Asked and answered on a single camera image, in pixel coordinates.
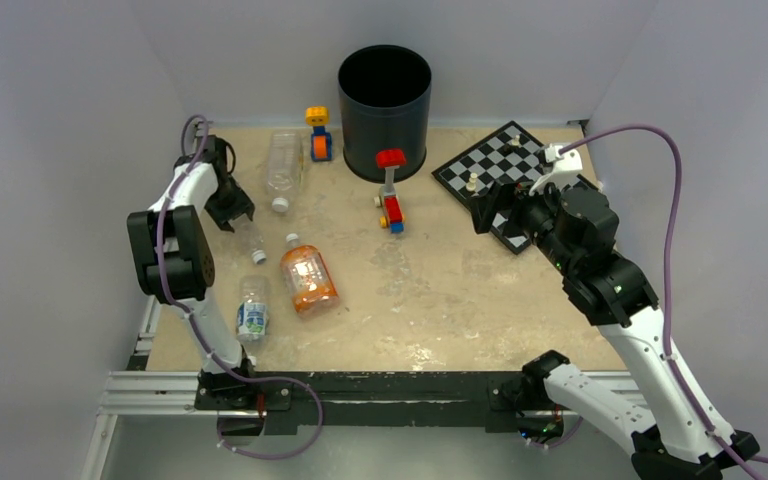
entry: black bin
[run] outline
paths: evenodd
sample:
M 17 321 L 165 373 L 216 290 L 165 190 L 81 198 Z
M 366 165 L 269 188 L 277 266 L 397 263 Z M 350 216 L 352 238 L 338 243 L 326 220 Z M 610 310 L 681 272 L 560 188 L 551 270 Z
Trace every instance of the black bin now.
M 343 157 L 352 172 L 383 183 L 375 164 L 381 150 L 400 148 L 407 165 L 396 181 L 425 162 L 425 134 L 431 101 L 431 68 L 417 53 L 395 45 L 376 45 L 351 54 L 340 66 Z

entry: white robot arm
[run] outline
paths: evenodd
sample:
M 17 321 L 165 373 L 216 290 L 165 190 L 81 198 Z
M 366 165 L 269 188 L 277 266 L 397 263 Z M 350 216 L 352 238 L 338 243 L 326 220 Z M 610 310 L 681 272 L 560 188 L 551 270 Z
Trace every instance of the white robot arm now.
M 673 344 L 663 349 L 664 315 L 646 276 L 614 251 L 619 219 L 600 192 L 567 188 L 581 171 L 575 150 L 561 155 L 546 149 L 544 175 L 533 184 L 496 184 L 474 197 L 477 233 L 489 230 L 500 210 L 510 210 L 507 234 L 524 231 L 563 276 L 569 300 L 599 329 L 637 382 L 649 410 L 636 407 L 600 387 L 558 352 L 550 351 L 523 367 L 525 401 L 551 401 L 579 412 L 619 444 L 641 478 L 722 478 L 734 465 L 682 391 L 668 360 L 705 409 L 716 437 L 748 459 L 758 453 L 754 437 L 739 432 L 719 414 Z
M 227 171 L 226 144 L 224 140 L 210 136 L 207 140 L 203 163 L 196 165 L 189 173 L 189 157 L 181 157 L 176 163 L 175 173 L 163 196 L 147 211 L 132 213 L 128 217 L 128 234 L 137 278 L 140 287 L 161 303 L 169 303 L 160 287 L 157 267 L 157 245 L 154 241 L 157 215 L 163 201 L 169 196 L 172 185 L 181 176 L 175 194 L 169 200 L 165 242 L 163 252 L 173 297 L 192 309 L 195 323 L 213 352 L 227 365 L 240 367 L 245 352 L 240 343 L 228 331 L 219 311 L 212 285 L 215 269 L 213 257 L 204 239 L 204 232 L 198 215 L 205 209 L 222 230 L 233 231 L 230 222 L 241 215 L 254 214 L 254 204 Z M 209 358 L 179 308 L 176 313 L 185 320 L 193 342 L 202 355 L 202 370 L 219 374 L 223 370 Z

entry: lego figure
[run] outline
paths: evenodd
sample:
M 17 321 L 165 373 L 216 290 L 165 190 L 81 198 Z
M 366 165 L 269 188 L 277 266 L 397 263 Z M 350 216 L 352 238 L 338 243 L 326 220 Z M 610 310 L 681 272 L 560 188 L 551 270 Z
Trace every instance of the lego figure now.
M 402 233 L 405 231 L 405 217 L 399 207 L 393 179 L 396 175 L 396 169 L 406 165 L 407 159 L 404 152 L 398 148 L 393 148 L 378 152 L 378 155 L 375 156 L 375 163 L 378 164 L 378 168 L 384 169 L 384 185 L 381 185 L 378 196 L 375 197 L 375 206 L 384 209 L 384 216 L 381 217 L 381 228 L 390 227 L 390 233 Z
M 305 122 L 313 127 L 310 135 L 310 158 L 314 162 L 331 160 L 331 134 L 325 131 L 328 123 L 328 108 L 310 107 L 305 111 Z

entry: red lego brick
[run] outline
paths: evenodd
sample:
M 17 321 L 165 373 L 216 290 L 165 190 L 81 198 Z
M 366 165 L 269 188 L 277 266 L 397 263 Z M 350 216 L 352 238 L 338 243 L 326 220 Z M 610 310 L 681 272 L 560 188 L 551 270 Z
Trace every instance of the red lego brick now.
M 387 218 L 390 220 L 390 223 L 402 221 L 402 209 L 399 208 L 399 201 L 396 197 L 384 199 L 384 210 L 387 212 Z
M 378 152 L 378 155 L 375 156 L 375 163 L 378 164 L 378 168 L 401 167 L 407 165 L 408 160 L 400 148 L 391 148 Z

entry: table surface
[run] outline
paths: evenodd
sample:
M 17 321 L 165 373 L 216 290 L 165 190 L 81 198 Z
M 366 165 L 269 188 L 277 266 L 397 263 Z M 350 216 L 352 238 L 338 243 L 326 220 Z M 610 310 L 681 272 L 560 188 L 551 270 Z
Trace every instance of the table surface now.
M 537 249 L 515 256 L 492 235 L 476 235 L 469 212 L 432 178 L 434 169 L 494 129 L 429 129 L 425 165 L 396 184 L 406 219 L 401 235 L 380 228 L 381 210 L 373 204 L 378 185 L 349 171 L 338 153 L 339 130 L 331 130 L 334 161 L 306 159 L 296 204 L 286 216 L 272 212 L 265 163 L 277 130 L 213 130 L 237 152 L 234 176 L 256 204 L 266 263 L 255 266 L 238 236 L 202 215 L 217 269 L 214 290 L 229 330 L 240 279 L 262 274 L 270 281 L 267 336 L 246 344 L 258 370 L 518 370 L 549 349 L 585 370 L 624 369 L 569 303 L 560 274 Z M 582 136 L 578 128 L 526 130 L 543 143 Z M 309 129 L 300 131 L 309 145 Z M 595 182 L 589 154 L 581 153 L 584 176 Z M 338 308 L 313 319 L 295 314 L 278 267 L 291 232 L 319 248 L 341 297 Z M 164 307 L 147 369 L 196 371 L 200 365 L 183 322 Z

